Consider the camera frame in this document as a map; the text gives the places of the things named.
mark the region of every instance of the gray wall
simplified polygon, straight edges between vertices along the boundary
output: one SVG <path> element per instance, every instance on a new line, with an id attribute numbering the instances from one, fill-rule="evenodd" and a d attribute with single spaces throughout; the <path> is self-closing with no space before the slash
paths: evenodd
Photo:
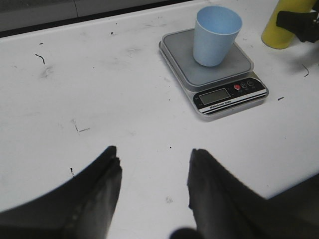
<path id="1" fill-rule="evenodd" d="M 0 0 L 0 32 L 164 0 Z"/>

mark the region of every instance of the yellow bottle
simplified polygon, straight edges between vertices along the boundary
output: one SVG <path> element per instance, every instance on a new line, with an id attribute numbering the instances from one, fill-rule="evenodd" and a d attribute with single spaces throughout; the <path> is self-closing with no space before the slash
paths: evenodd
<path id="1" fill-rule="evenodd" d="M 317 0 L 279 0 L 273 14 L 271 15 L 264 32 L 261 35 L 263 42 L 276 49 L 284 49 L 289 46 L 294 34 L 276 26 L 278 12 L 310 12 Z"/>

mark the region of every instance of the digital kitchen scale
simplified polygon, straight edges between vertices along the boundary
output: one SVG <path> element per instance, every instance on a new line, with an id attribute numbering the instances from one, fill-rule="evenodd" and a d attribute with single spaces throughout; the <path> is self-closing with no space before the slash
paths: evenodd
<path id="1" fill-rule="evenodd" d="M 268 89 L 234 43 L 223 62 L 205 67 L 193 57 L 194 29 L 163 36 L 159 48 L 202 118 L 213 120 L 262 104 Z"/>

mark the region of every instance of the light blue cup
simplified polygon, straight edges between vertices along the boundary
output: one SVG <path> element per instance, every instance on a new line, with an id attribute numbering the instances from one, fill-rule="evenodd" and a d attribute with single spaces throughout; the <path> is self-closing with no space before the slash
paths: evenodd
<path id="1" fill-rule="evenodd" d="M 207 6 L 196 18 L 193 56 L 203 66 L 219 65 L 241 29 L 242 20 L 223 6 Z"/>

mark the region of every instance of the white tabletop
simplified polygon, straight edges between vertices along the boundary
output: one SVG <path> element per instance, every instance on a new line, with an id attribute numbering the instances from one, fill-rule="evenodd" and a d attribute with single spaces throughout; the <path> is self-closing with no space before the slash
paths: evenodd
<path id="1" fill-rule="evenodd" d="M 186 186 L 193 148 L 265 198 L 318 173 L 318 44 L 264 45 L 276 3 L 196 0 L 0 39 L 0 211 L 61 185 L 108 145 L 123 168 L 109 239 L 163 239 L 195 226 Z M 236 42 L 270 93 L 260 106 L 205 122 L 159 41 L 194 27 L 212 4 L 242 17 Z"/>

